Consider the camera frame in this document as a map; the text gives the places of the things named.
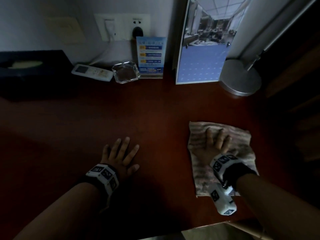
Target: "cloth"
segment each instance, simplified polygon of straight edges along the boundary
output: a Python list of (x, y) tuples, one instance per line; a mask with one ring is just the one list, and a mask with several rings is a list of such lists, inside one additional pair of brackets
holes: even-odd
[(213, 133), (213, 138), (216, 138), (221, 129), (232, 137), (231, 146), (228, 152), (232, 153), (250, 169), (258, 173), (255, 159), (256, 156), (250, 147), (251, 134), (247, 130), (242, 130), (230, 125), (217, 124), (210, 122), (189, 122), (190, 137), (188, 149), (191, 155), (192, 173), (195, 185), (196, 196), (210, 196), (208, 193), (209, 186), (219, 180), (214, 176), (214, 172), (210, 166), (203, 166), (198, 158), (191, 153), (190, 148), (205, 148), (206, 147), (206, 130), (210, 128)]

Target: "hand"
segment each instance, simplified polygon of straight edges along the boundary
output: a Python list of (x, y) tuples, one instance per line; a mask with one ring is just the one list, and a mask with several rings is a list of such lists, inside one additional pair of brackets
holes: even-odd
[(205, 149), (191, 149), (191, 152), (204, 165), (209, 165), (212, 159), (220, 153), (227, 153), (229, 150), (232, 138), (224, 133), (223, 129), (220, 131), (216, 142), (214, 143), (213, 133), (210, 128), (206, 131), (207, 142)]
[(134, 155), (139, 150), (139, 145), (136, 145), (133, 150), (124, 158), (125, 152), (127, 150), (127, 147), (129, 145), (130, 138), (126, 137), (119, 152), (118, 147), (121, 144), (121, 139), (119, 138), (114, 143), (110, 154), (109, 154), (109, 145), (105, 145), (102, 152), (102, 160), (100, 163), (105, 163), (113, 166), (119, 175), (119, 182), (125, 181), (128, 177), (133, 175), (138, 169), (139, 165), (135, 164), (127, 169), (127, 166), (130, 164), (131, 160), (134, 158)]

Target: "wooden desk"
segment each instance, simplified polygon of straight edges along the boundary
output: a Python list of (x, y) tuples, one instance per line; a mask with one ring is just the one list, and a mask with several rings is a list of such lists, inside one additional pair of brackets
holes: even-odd
[(13, 238), (98, 163), (105, 144), (126, 136), (140, 145), (134, 159), (140, 169), (114, 196), (108, 219), (102, 217), (109, 236), (141, 239), (253, 217), (241, 197), (230, 217), (219, 215), (211, 198), (195, 197), (189, 121), (248, 129), (261, 176), (295, 192), (258, 94), (234, 98), (218, 83), (175, 85), (165, 74), (128, 84), (79, 77), (70, 99), (0, 99), (2, 239)]

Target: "round silver base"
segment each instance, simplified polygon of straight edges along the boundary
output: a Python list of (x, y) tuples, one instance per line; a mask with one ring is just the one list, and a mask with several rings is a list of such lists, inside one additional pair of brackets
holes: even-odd
[(249, 96), (261, 87), (261, 77), (254, 68), (247, 71), (240, 60), (226, 60), (219, 83), (234, 95)]

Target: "glass ashtray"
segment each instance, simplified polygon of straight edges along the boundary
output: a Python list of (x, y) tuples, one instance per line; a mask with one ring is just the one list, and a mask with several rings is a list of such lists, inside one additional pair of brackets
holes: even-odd
[(120, 84), (136, 81), (140, 77), (137, 65), (131, 61), (115, 64), (112, 71), (115, 81)]

